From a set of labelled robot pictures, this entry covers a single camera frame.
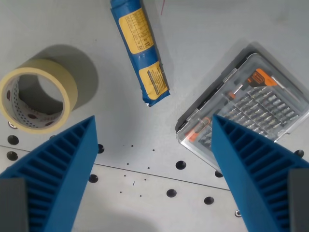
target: blue ribbed plastic part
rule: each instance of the blue ribbed plastic part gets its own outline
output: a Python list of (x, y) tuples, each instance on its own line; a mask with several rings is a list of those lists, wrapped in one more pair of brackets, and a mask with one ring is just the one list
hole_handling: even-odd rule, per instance
[(309, 163), (223, 117), (214, 116), (212, 125), (212, 151), (248, 231), (290, 231), (288, 172)]
[(95, 117), (65, 130), (0, 178), (25, 178), (30, 232), (70, 232), (98, 153)]

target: clear plastic case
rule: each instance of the clear plastic case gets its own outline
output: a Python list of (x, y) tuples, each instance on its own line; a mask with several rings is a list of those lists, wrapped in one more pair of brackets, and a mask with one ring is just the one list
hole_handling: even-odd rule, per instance
[(180, 144), (220, 171), (211, 151), (214, 114), (275, 142), (309, 115), (309, 99), (266, 59), (251, 54), (187, 118), (176, 135)]

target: tape roll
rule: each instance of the tape roll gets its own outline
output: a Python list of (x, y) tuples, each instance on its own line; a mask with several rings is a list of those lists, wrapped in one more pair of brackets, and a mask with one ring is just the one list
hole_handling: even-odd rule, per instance
[[(52, 82), (62, 95), (62, 112), (51, 115), (31, 109), (19, 98), (19, 78), (36, 75)], [(61, 65), (46, 59), (30, 60), (7, 74), (0, 81), (0, 110), (17, 128), (34, 134), (51, 133), (68, 119), (77, 102), (77, 85)]]

